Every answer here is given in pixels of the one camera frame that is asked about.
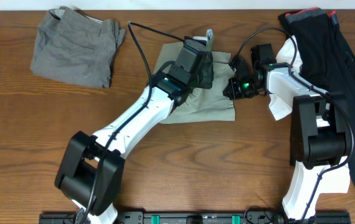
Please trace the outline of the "olive green shorts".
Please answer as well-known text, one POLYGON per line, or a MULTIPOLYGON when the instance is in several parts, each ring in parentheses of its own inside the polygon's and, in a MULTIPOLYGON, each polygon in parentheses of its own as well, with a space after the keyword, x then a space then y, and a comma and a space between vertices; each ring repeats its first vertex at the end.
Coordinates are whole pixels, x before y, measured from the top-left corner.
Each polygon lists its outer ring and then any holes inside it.
POLYGON ((212 51, 213 33, 207 31, 205 37, 186 37, 182 43, 166 44, 159 55, 154 75, 151 79, 151 102, 161 115, 164 124, 195 123, 203 121, 233 121, 235 112, 232 100, 222 94, 222 90, 233 71, 227 61, 229 53, 212 51), (183 84, 168 75, 180 53, 184 41, 194 39, 205 45, 213 56, 214 79, 211 89, 187 89, 183 84))

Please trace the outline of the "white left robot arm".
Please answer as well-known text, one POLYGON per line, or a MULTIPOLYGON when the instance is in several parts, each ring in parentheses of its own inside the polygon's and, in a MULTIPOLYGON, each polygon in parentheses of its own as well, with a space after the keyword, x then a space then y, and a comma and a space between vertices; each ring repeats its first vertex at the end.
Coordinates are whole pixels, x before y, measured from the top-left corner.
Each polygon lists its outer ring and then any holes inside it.
POLYGON ((214 79, 212 41, 184 41, 176 60, 162 64, 138 100, 108 126, 70 139, 55 186, 79 206, 74 223, 113 223, 113 202, 121 188, 125 160, 141 139, 181 106, 195 88, 210 89, 214 79))

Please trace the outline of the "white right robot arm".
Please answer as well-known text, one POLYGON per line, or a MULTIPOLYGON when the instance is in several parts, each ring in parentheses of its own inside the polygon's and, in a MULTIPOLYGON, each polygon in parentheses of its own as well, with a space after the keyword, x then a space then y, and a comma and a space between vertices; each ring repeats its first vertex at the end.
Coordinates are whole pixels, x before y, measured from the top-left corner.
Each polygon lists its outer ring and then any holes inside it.
POLYGON ((349 190, 348 159, 353 133, 344 95, 329 93, 301 78, 292 63, 278 62, 270 44, 250 50, 252 63, 240 55, 229 63, 235 76, 223 90, 231 100, 270 96, 275 120, 291 117, 290 156, 295 170, 282 199, 282 213, 274 223, 335 223, 337 217, 319 218, 315 207, 321 194, 349 190))

